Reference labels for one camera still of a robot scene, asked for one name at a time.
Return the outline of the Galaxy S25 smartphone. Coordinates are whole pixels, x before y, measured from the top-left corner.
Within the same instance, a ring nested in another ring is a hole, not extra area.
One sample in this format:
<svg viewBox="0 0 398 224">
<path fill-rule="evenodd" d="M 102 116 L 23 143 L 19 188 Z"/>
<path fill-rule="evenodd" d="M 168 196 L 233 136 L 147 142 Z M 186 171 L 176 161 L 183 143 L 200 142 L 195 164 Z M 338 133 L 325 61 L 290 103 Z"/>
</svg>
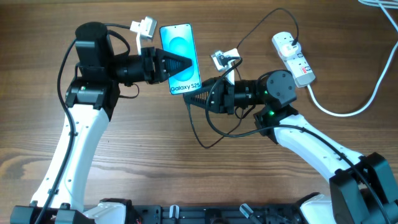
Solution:
<svg viewBox="0 0 398 224">
<path fill-rule="evenodd" d="M 198 67 L 197 51 L 190 23 L 162 26 L 160 39 L 165 51 L 189 58 L 192 64 L 169 78 L 171 95 L 188 93 L 201 88 L 201 77 Z"/>
</svg>

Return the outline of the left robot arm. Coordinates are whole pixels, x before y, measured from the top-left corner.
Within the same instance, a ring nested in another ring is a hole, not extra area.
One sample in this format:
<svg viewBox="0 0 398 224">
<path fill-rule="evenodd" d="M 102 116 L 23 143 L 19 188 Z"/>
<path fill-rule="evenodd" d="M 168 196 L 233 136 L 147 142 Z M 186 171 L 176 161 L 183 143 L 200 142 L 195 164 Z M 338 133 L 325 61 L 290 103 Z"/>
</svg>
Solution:
<svg viewBox="0 0 398 224">
<path fill-rule="evenodd" d="M 132 202 L 105 198 L 84 206 L 88 173 L 97 145 L 121 98 L 120 85 L 162 83 L 190 68 L 189 58 L 138 47 L 137 54 L 115 54 L 114 24 L 87 22 L 75 31 L 71 48 L 79 61 L 66 93 L 58 98 L 65 112 L 60 140 L 47 173 L 28 206 L 15 206 L 11 223 L 141 223 Z"/>
</svg>

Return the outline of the white power strip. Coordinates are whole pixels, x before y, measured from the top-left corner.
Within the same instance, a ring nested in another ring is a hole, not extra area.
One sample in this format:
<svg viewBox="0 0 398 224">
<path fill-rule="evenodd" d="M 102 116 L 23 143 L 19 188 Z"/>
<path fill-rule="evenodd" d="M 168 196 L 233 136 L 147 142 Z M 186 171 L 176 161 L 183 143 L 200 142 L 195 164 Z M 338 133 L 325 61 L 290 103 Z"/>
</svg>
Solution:
<svg viewBox="0 0 398 224">
<path fill-rule="evenodd" d="M 287 60 L 282 58 L 279 53 L 279 49 L 282 45 L 287 43 L 291 43 L 293 45 L 294 41 L 295 39 L 289 32 L 279 32 L 272 38 L 272 43 L 274 44 L 276 52 L 286 66 L 287 70 L 291 72 L 296 86 L 298 88 L 302 88 L 308 86 L 315 80 L 315 74 L 305 59 L 302 49 L 300 52 L 288 58 Z"/>
</svg>

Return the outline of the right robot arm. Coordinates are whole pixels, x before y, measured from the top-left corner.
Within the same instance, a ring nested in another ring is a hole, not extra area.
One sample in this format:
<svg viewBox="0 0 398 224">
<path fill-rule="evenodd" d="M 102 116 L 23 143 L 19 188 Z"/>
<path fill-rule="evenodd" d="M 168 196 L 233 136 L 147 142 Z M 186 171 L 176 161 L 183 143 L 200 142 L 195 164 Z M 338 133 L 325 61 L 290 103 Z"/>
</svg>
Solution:
<svg viewBox="0 0 398 224">
<path fill-rule="evenodd" d="M 230 84 L 211 78 L 185 93 L 187 106 L 206 114 L 253 111 L 256 132 L 299 155 L 329 184 L 330 195 L 309 195 L 298 205 L 304 223 L 396 223 L 397 181 L 388 161 L 374 152 L 364 156 L 338 144 L 313 127 L 292 103 L 295 82 L 287 70 Z"/>
</svg>

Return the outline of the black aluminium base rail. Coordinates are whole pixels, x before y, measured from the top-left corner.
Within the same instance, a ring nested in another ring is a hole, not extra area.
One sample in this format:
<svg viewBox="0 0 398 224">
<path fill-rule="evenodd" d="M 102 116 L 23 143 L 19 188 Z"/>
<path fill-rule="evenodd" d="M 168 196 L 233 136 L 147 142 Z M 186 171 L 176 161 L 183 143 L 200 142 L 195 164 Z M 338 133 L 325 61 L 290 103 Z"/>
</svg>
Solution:
<svg viewBox="0 0 398 224">
<path fill-rule="evenodd" d="M 135 205 L 127 223 L 135 224 L 280 224 L 306 223 L 296 204 L 277 203 L 265 206 L 185 207 L 171 205 Z"/>
</svg>

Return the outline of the white USB charger plug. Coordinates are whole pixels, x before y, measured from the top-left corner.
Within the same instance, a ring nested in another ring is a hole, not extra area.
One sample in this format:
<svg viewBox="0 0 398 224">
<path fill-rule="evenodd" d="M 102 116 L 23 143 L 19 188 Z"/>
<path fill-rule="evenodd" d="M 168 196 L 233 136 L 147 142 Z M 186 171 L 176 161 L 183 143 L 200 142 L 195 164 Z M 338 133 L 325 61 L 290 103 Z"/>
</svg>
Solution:
<svg viewBox="0 0 398 224">
<path fill-rule="evenodd" d="M 301 45 L 299 43 L 296 43 L 295 45 L 292 45 L 291 43 L 284 44 L 280 47 L 279 53 L 282 58 L 285 58 L 286 60 L 298 52 L 301 51 Z"/>
</svg>

